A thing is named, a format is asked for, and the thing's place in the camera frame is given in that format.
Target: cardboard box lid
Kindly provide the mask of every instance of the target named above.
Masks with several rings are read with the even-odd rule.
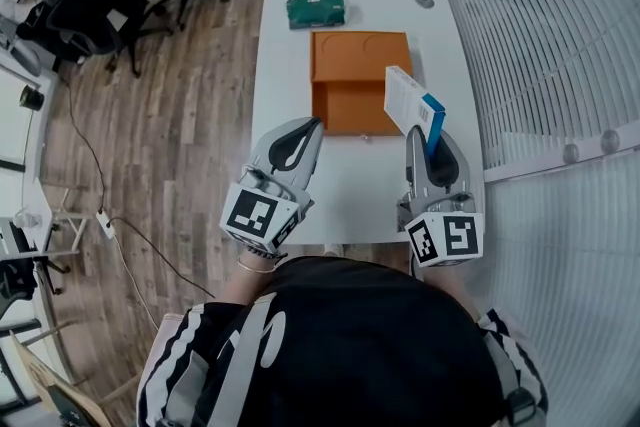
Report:
[[[404,32],[323,31],[311,33],[311,81],[377,81],[387,66],[413,74]]]

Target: electrical outlet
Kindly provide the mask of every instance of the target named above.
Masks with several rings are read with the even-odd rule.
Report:
[[[107,212],[104,208],[102,209],[102,212],[96,212],[96,219],[100,223],[102,231],[104,231],[104,234],[108,239],[112,239],[113,237],[115,237],[116,231],[113,229],[113,225],[109,224],[111,219],[109,219],[109,216],[107,215]]]

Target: wooden floor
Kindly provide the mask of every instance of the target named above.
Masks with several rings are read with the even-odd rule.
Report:
[[[213,294],[232,271],[239,248],[223,237],[218,222],[231,180],[249,154],[253,86],[262,0],[192,0],[184,32],[156,35],[138,44],[142,77],[126,56],[117,70],[107,58],[81,67],[63,66],[76,121],[96,149],[106,182],[105,207],[146,234],[188,278]],[[88,148],[69,118],[68,91],[54,98],[42,181],[77,187],[68,206],[93,213],[100,178]],[[48,194],[55,191],[47,188]],[[148,244],[127,226],[116,230],[123,251],[159,323],[183,313],[205,296],[178,279]],[[54,246],[68,237],[56,234]],[[318,254],[319,248],[294,248]],[[403,244],[349,247],[347,256],[406,267]],[[116,245],[91,223],[82,254],[67,258],[72,272],[54,280],[56,322],[79,323],[62,334],[76,378],[92,397],[103,397],[139,372],[154,339]],[[130,425],[134,393],[108,413],[114,425]]]

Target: orange cardboard box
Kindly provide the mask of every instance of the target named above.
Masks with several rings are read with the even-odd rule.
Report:
[[[401,134],[384,111],[387,66],[413,74],[405,33],[311,33],[311,110],[325,134]]]

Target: green package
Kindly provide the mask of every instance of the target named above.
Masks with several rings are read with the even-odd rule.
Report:
[[[287,0],[289,29],[344,25],[344,0]]]

